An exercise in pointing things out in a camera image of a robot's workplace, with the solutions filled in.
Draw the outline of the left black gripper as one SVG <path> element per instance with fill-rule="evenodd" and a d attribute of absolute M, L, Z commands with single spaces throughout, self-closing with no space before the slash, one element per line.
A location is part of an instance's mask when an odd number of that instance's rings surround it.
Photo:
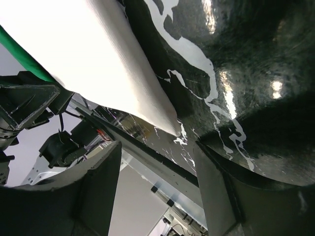
<path fill-rule="evenodd" d="M 44 81 L 29 71 L 0 77 L 0 148 L 7 149 L 18 134 L 37 125 L 36 119 L 49 108 L 63 113 L 73 92 L 56 81 Z"/>

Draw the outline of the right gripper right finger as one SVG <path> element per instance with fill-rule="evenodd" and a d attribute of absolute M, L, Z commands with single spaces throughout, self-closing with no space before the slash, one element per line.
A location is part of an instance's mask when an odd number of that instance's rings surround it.
<path fill-rule="evenodd" d="M 249 171 L 196 142 L 196 174 L 211 236 L 312 236 L 315 187 Z"/>

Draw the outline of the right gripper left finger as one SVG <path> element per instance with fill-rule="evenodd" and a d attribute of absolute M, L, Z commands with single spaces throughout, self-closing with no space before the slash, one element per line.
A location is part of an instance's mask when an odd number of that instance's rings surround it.
<path fill-rule="evenodd" d="M 121 157 L 122 144 L 115 141 L 35 185 L 1 187 L 1 235 L 108 235 Z"/>

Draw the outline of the white printed t-shirt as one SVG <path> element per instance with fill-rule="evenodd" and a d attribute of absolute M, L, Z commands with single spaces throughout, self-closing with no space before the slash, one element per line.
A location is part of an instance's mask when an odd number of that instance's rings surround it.
<path fill-rule="evenodd" d="M 177 113 L 116 0 L 3 0 L 0 24 L 65 89 L 180 135 Z"/>

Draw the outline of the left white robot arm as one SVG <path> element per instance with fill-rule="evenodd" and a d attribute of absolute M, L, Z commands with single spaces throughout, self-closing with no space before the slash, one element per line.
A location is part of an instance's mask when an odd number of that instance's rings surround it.
<path fill-rule="evenodd" d="M 9 163 L 14 155 L 6 155 L 9 146 L 19 143 L 21 131 L 47 124 L 59 116 L 61 128 L 51 135 L 39 149 L 39 164 L 35 176 L 26 182 L 41 180 L 44 168 L 68 168 L 74 161 L 81 162 L 98 145 L 106 141 L 105 133 L 86 120 L 83 115 L 67 111 L 74 93 L 56 82 L 46 82 L 28 71 L 16 76 L 0 78 L 0 183 L 5 185 Z"/>

